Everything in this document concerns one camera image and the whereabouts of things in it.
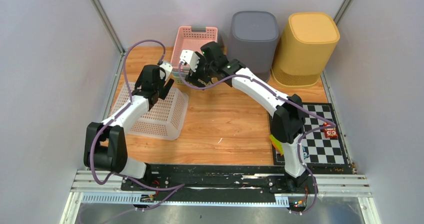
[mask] black and white checkerboard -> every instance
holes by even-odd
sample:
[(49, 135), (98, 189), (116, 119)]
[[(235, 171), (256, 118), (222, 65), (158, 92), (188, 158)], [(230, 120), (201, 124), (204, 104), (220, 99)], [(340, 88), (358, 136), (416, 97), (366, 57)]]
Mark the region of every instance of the black and white checkerboard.
[[(303, 107), (332, 122), (336, 119), (331, 103), (304, 103)], [(305, 132), (322, 126), (323, 123), (323, 121), (315, 117), (308, 116), (305, 119)], [(313, 166), (338, 166), (348, 164), (339, 129), (337, 129), (337, 133), (339, 134), (337, 139), (326, 138), (322, 131), (314, 131), (307, 135), (302, 140), (302, 146), (309, 156), (305, 159), (305, 162)], [(284, 155), (280, 155), (274, 147), (272, 147), (272, 154), (274, 165), (284, 166)]]

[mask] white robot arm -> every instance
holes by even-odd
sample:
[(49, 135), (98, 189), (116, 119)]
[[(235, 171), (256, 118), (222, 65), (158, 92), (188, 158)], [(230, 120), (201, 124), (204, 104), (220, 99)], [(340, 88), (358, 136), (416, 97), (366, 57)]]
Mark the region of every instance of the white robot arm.
[[(160, 65), (146, 65), (135, 83), (131, 98), (110, 117), (100, 123), (88, 125), (85, 136), (84, 164), (90, 167), (90, 152), (94, 144), (94, 166), (96, 169), (120, 173), (121, 175), (142, 179), (149, 175), (150, 166), (132, 159), (127, 154), (125, 133), (136, 121), (147, 113), (158, 98), (165, 99), (174, 80), (166, 81), (172, 72), (172, 65), (163, 61)], [(97, 132), (106, 124), (108, 127), (95, 140)], [(108, 146), (100, 142), (109, 141)]]
[(288, 96), (272, 88), (238, 60), (228, 61), (216, 42), (205, 44), (201, 51), (202, 54), (192, 50), (182, 51), (180, 63), (190, 67), (185, 80), (204, 88), (203, 83), (209, 83), (211, 78), (225, 79), (230, 87), (246, 93), (265, 108), (272, 117), (271, 134), (281, 142), (284, 150), (284, 170), (295, 186), (300, 187), (308, 177), (298, 154), (298, 140), (304, 132), (306, 114), (283, 101), (290, 100), (302, 106), (300, 97)]

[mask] gray trash can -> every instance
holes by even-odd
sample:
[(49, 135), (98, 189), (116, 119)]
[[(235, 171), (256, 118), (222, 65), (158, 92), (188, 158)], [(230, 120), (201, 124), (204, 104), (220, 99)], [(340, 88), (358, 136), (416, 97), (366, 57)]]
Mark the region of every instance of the gray trash can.
[(271, 13), (237, 12), (231, 21), (227, 46), (228, 60), (239, 60), (258, 78), (267, 82), (270, 79), (279, 33), (277, 20)]

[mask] wooden table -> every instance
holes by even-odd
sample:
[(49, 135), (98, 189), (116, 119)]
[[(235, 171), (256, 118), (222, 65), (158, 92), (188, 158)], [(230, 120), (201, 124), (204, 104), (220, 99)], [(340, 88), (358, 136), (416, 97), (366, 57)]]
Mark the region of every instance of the wooden table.
[[(170, 61), (172, 47), (165, 60)], [(161, 47), (136, 47), (126, 62), (128, 80), (135, 82), (144, 65), (156, 64)], [(123, 87), (121, 74), (115, 99)], [(298, 94), (303, 102), (327, 103), (321, 80), (307, 89), (290, 90), (268, 82), (277, 90)], [(174, 84), (188, 94), (188, 110), (178, 139), (169, 141), (127, 135), (128, 155), (146, 163), (272, 165), (268, 113), (243, 92), (220, 84), (208, 90), (194, 90)]]

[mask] pink plastic basket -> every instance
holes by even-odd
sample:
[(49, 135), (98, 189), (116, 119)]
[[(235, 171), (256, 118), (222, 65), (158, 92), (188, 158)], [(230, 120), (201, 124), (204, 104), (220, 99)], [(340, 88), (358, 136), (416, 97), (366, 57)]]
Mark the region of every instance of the pink plastic basket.
[(216, 27), (180, 26), (171, 58), (173, 69), (178, 69), (180, 55), (184, 49), (200, 52), (200, 47), (206, 43), (216, 42), (217, 39), (218, 28)]

